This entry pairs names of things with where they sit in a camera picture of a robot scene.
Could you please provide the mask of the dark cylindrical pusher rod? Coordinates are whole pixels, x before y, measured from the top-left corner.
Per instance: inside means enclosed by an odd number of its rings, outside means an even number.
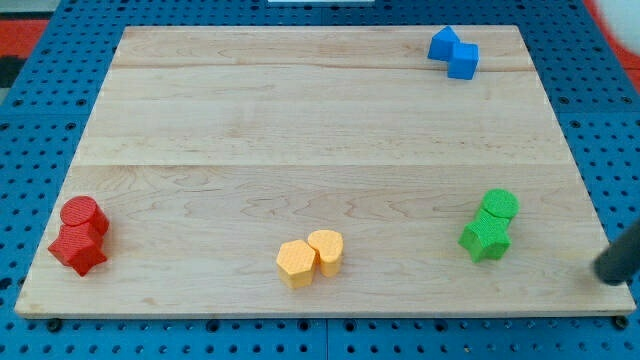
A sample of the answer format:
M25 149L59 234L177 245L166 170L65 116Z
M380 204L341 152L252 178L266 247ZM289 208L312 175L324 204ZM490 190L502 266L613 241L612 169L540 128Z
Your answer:
M598 255L593 270L602 283L610 286L626 282L639 271L639 219Z

